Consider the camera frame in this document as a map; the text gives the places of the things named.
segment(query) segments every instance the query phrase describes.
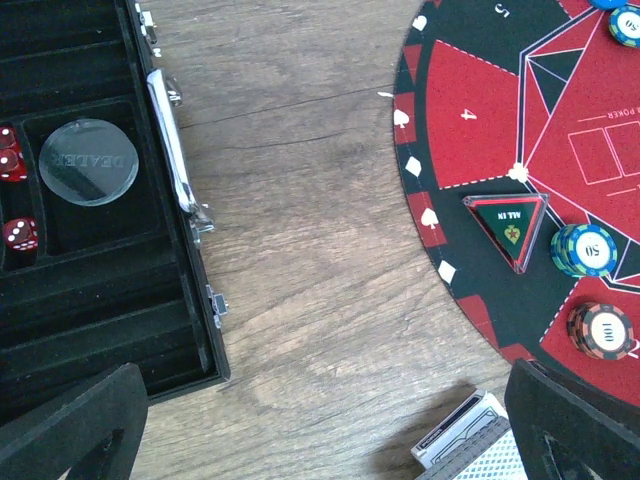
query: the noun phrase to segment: poker chip case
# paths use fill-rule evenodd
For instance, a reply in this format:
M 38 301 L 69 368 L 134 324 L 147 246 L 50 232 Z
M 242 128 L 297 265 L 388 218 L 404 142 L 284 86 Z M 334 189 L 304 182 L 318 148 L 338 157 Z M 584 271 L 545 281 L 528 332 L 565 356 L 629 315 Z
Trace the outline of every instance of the poker chip case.
M 0 249 L 0 426 L 118 364 L 140 367 L 152 400 L 227 379 L 225 304 L 199 252 L 213 224 L 186 177 L 180 93 L 153 66 L 150 14 L 127 0 L 8 0 L 0 23 L 0 128 L 27 170 L 0 181 L 0 220 L 33 218 L 38 233 L 33 252 Z M 124 194 L 89 207 L 38 170 L 47 138 L 85 118 L 118 127 L 139 158 Z

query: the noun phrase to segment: red dice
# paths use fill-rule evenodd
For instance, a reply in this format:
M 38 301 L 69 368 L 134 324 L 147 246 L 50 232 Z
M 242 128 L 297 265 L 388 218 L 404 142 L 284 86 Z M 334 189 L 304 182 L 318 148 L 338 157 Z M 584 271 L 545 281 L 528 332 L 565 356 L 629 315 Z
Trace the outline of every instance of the red dice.
M 33 218 L 22 217 L 10 220 L 2 229 L 4 242 L 14 250 L 34 250 L 38 248 L 38 231 Z
M 16 138 L 16 132 L 11 127 L 0 127 L 0 148 L 13 147 L 18 140 Z
M 0 127 L 0 180 L 21 182 L 27 178 L 22 149 L 11 127 Z

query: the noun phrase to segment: spade symbol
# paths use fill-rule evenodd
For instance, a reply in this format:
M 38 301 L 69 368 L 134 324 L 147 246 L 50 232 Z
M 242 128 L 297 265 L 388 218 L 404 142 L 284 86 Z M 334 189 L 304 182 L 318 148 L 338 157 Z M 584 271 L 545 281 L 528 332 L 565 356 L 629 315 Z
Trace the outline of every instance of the spade symbol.
M 436 212 L 427 208 L 423 213 L 422 217 L 420 217 L 420 223 L 422 223 L 425 227 L 431 227 L 431 230 L 435 230 L 438 222 L 438 216 Z
M 520 238 L 520 229 L 516 228 L 515 225 L 509 225 L 504 230 L 504 235 L 505 237 L 507 237 L 507 240 L 509 240 L 511 243 L 515 245 L 518 239 Z
M 402 110 L 395 109 L 393 111 L 393 124 L 399 125 L 400 128 L 404 128 L 404 126 L 409 123 L 409 115 L 404 113 Z

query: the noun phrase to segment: circular poker layout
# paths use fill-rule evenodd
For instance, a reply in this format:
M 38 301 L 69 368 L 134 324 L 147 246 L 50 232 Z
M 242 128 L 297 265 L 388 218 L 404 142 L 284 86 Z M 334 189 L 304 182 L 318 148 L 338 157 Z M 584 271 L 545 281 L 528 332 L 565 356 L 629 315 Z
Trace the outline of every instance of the circular poker layout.
M 640 406 L 640 341 L 590 358 L 567 332 L 583 303 L 619 307 L 640 332 L 638 51 L 588 0 L 429 0 L 410 22 L 393 100 L 398 167 L 420 238 L 467 318 L 509 361 L 537 359 Z M 516 275 L 462 203 L 549 194 Z M 553 263 L 566 224 L 613 237 L 609 276 Z

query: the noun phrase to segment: wooden table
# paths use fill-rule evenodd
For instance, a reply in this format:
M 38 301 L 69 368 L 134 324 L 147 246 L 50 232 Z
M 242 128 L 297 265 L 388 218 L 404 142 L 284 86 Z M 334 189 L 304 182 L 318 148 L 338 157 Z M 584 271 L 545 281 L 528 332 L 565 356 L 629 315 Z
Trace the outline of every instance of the wooden table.
M 144 1 L 179 109 L 232 380 L 150 409 L 134 479 L 413 479 L 509 366 L 420 244 L 391 136 L 419 2 Z

